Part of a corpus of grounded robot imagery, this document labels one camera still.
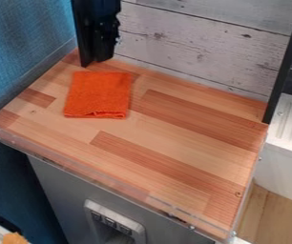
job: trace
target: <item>reddish wood plank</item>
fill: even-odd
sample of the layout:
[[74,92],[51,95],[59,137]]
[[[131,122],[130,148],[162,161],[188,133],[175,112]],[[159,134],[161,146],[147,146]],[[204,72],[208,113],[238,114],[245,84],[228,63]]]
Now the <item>reddish wood plank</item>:
[[42,108],[48,108],[55,97],[27,88],[18,95],[19,98]]
[[19,115],[6,111],[4,109],[0,110],[0,128],[4,129],[10,126],[19,118]]
[[211,195],[205,214],[232,226],[244,188],[132,142],[100,132],[91,144]]
[[158,91],[147,91],[132,109],[254,153],[259,151],[267,127]]

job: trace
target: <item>wood grain surface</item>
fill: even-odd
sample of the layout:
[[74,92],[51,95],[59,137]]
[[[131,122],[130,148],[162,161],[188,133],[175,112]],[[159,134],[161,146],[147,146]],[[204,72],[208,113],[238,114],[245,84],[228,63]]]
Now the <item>wood grain surface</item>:
[[122,3],[119,20],[122,43],[116,54],[265,96],[289,41],[281,34],[131,3]]
[[69,54],[0,111],[1,139],[226,239],[266,134],[266,104],[110,60],[87,70],[132,74],[128,118],[66,118],[73,72],[85,70],[78,60]]

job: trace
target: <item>black metal mount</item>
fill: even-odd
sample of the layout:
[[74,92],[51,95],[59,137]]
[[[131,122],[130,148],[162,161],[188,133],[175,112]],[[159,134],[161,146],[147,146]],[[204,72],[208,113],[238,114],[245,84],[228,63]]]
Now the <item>black metal mount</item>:
[[119,38],[120,0],[72,0],[72,6],[81,66],[112,58]]

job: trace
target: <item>orange cloth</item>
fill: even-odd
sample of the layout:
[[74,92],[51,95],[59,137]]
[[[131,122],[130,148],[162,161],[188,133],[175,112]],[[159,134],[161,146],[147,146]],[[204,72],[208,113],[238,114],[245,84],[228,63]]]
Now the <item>orange cloth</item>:
[[9,233],[3,236],[2,244],[28,244],[29,242],[18,233]]
[[68,117],[124,118],[130,88],[129,73],[75,72],[64,114]]

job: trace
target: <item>wooden shelf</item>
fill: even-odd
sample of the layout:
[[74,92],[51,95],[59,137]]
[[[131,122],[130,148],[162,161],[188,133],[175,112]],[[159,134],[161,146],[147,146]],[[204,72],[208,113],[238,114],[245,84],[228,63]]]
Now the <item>wooden shelf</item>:
[[87,70],[133,75],[128,118],[66,118],[72,74],[85,70],[78,60],[67,55],[15,97],[0,128],[23,150],[227,238],[266,135],[266,104],[110,60]]

